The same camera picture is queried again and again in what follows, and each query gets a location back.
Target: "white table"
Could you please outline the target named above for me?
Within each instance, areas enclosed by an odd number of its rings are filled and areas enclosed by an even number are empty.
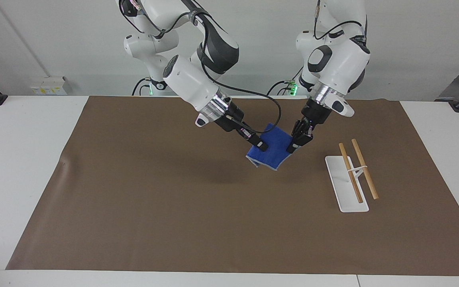
[[[459,286],[459,277],[4,271],[87,96],[12,96],[0,107],[0,286]],[[459,114],[402,102],[459,204]]]

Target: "wooden stick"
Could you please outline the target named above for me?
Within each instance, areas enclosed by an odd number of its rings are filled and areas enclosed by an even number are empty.
[[[362,166],[366,165],[364,162],[364,157],[362,156],[361,149],[359,149],[359,145],[357,144],[357,140],[354,138],[352,140],[353,148],[357,153],[357,157],[359,158],[359,162]],[[373,199],[377,200],[379,198],[379,194],[377,193],[377,189],[375,189],[375,184],[371,179],[371,174],[369,173],[368,167],[364,167],[364,176],[366,177],[366,181],[368,182],[369,189],[371,190],[371,194],[373,195]]]
[[[346,154],[345,146],[342,142],[339,144],[339,149],[341,150],[341,154],[343,155],[346,170],[348,170],[348,175],[350,176],[350,181],[353,185],[353,191],[355,191],[355,195],[357,196],[357,200],[359,201],[359,203],[363,203],[364,201],[362,200],[361,192],[359,191],[359,187],[357,186],[357,181],[355,181],[355,174],[353,173],[353,171],[350,171],[352,167],[350,166],[350,162],[348,161],[348,155]]]

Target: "brown tablecloth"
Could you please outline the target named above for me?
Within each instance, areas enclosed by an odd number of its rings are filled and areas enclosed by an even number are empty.
[[[280,103],[289,133],[305,100]],[[7,269],[459,276],[459,207],[400,103],[350,105],[274,172],[178,98],[92,96]],[[339,142],[358,162],[351,138],[381,196],[363,184],[363,214],[339,211],[324,162]]]

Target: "blue cloth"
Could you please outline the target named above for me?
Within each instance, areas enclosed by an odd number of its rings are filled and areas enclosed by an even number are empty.
[[[272,128],[273,124],[267,125],[267,130]],[[260,151],[257,147],[253,146],[247,153],[246,157],[259,167],[260,165],[264,165],[269,167],[273,171],[277,171],[281,163],[286,160],[291,154],[286,151],[292,137],[275,127],[268,133],[264,133],[261,136],[263,142],[268,144],[268,149],[264,152]]]

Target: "white tray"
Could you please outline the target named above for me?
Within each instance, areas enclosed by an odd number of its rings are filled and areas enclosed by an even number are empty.
[[[353,169],[353,163],[350,157],[350,166]],[[363,203],[359,203],[355,191],[353,190],[352,183],[350,181],[350,175],[346,170],[345,161],[343,156],[327,156],[326,163],[328,168],[328,174],[330,175],[330,181],[332,181],[332,186],[335,192],[335,198],[337,199],[337,204],[339,205],[339,210],[344,213],[348,212],[368,212],[369,207],[364,197],[362,191],[361,183],[359,179],[356,178],[357,186],[359,187],[359,192],[361,193]]]

